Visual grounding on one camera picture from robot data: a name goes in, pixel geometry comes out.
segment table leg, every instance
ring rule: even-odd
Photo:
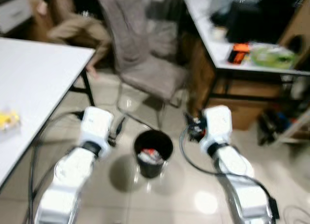
[[[86,73],[85,69],[82,71],[81,76],[82,76],[83,81],[84,81],[85,90],[86,90],[86,94],[88,95],[89,102],[92,106],[95,106],[95,102],[93,101],[93,94],[92,94],[91,86],[89,84],[89,81],[87,78],[87,73]]]
[[[207,107],[207,105],[209,103],[209,100],[210,100],[210,97],[213,94],[213,90],[214,90],[214,88],[217,85],[217,81],[218,81],[218,75],[215,74],[214,78],[213,78],[213,81],[212,81],[212,84],[210,86],[209,92],[207,93],[207,96],[206,96],[206,98],[204,100],[203,107],[202,107],[203,109],[205,109]]]

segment black trash can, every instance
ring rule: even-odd
[[[141,160],[138,157],[138,154],[143,149],[157,150],[165,162],[170,158],[173,152],[172,141],[168,135],[156,130],[145,131],[141,133],[135,140],[134,151],[140,166],[141,174],[146,178],[157,177],[164,166],[164,162],[161,164],[150,164]]]

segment white table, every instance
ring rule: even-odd
[[[243,62],[240,65],[235,65],[227,62],[227,58],[233,48],[233,44],[229,43],[225,38],[216,39],[213,35],[214,26],[208,16],[208,7],[210,0],[184,0],[187,10],[195,24],[195,27],[201,37],[201,40],[205,46],[207,57],[213,65],[215,70],[215,78],[210,86],[210,92],[205,99],[205,106],[207,105],[210,97],[217,97],[223,99],[233,100],[251,100],[251,101],[277,101],[273,98],[265,97],[253,97],[253,96],[237,96],[230,94],[217,95],[213,93],[213,89],[216,86],[218,78],[220,76],[230,77],[235,74],[246,74],[253,78],[258,75],[263,76],[268,80],[271,77],[279,77],[279,83],[281,78],[283,80],[284,75],[296,75],[296,76],[310,76],[310,72],[299,70],[286,70],[279,68],[270,68],[257,66],[250,61]]]
[[[0,188],[93,53],[89,48],[0,38],[0,106],[21,116],[20,133],[0,139]]]

